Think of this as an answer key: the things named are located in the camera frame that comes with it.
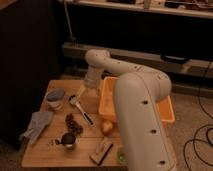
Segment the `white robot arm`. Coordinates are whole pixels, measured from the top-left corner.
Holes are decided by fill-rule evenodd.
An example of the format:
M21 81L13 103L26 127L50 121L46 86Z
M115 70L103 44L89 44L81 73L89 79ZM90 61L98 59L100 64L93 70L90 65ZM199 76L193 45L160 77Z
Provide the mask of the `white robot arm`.
M113 100L129 171L177 171L157 103L171 92L167 74L145 65L113 59L110 52L90 49L85 53L87 88L100 84L102 73L117 76Z

